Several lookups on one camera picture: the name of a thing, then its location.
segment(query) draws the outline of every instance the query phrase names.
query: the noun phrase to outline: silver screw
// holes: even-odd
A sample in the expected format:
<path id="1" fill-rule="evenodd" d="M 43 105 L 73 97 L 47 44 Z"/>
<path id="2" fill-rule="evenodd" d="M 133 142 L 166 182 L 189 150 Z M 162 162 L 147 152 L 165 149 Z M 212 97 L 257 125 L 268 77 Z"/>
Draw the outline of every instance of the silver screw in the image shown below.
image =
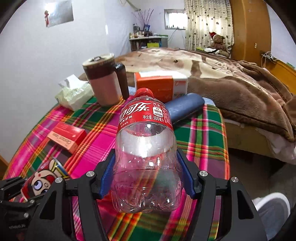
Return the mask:
<path id="1" fill-rule="evenodd" d="M 56 183 L 61 183 L 62 181 L 63 181 L 63 178 L 61 177 L 57 177 L 55 180 Z"/>
<path id="2" fill-rule="evenodd" d="M 206 176 L 207 176 L 207 172 L 206 172 L 206 171 L 200 171 L 200 175 L 201 175 L 202 177 L 206 177 Z"/>
<path id="3" fill-rule="evenodd" d="M 94 175 L 94 172 L 93 172 L 93 171 L 89 171 L 89 172 L 86 173 L 86 175 L 87 175 L 88 177 L 92 177 L 92 176 Z"/>
<path id="4" fill-rule="evenodd" d="M 234 183 L 237 183 L 239 181 L 239 179 L 237 177 L 232 177 L 231 181 L 233 181 Z"/>

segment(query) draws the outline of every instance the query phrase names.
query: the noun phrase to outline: stuffed toy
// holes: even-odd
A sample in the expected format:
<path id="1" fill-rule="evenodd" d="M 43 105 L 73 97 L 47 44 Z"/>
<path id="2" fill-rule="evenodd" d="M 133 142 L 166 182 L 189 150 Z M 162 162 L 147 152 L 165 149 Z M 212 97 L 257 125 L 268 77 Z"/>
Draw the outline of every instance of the stuffed toy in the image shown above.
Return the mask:
<path id="1" fill-rule="evenodd" d="M 229 58 L 229 53 L 225 45 L 225 38 L 221 35 L 216 34 L 215 32 L 210 33 L 210 36 L 213 39 L 213 42 L 208 48 L 216 49 L 217 52 L 215 52 L 215 54 L 221 54 L 226 58 Z"/>

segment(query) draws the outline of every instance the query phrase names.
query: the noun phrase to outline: patterned curtain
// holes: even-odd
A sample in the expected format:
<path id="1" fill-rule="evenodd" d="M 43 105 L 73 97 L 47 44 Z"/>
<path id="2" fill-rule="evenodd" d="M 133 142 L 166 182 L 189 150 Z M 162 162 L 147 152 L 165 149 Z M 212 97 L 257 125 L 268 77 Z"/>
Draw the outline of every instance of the patterned curtain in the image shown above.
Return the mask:
<path id="1" fill-rule="evenodd" d="M 210 46 L 209 32 L 224 36 L 227 47 L 234 44 L 229 0 L 184 0 L 184 4 L 188 16 L 186 49 Z"/>

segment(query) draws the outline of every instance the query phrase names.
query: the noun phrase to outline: red medicine box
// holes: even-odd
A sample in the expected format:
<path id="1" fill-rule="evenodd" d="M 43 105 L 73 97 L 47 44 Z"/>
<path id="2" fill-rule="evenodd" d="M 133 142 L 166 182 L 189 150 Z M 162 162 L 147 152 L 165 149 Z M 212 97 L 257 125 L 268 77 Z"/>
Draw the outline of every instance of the red medicine box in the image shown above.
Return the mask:
<path id="1" fill-rule="evenodd" d="M 59 122 L 47 135 L 47 137 L 73 154 L 79 144 L 86 137 L 86 131 L 75 126 Z"/>

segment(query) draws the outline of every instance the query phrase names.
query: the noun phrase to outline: white calorie badge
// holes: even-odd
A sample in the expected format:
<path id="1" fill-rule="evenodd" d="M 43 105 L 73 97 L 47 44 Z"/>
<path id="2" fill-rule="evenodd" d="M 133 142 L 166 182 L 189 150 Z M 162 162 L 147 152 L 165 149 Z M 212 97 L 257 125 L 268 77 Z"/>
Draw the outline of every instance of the white calorie badge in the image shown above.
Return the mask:
<path id="1" fill-rule="evenodd" d="M 153 114 L 163 118 L 163 111 L 158 107 L 153 107 Z"/>

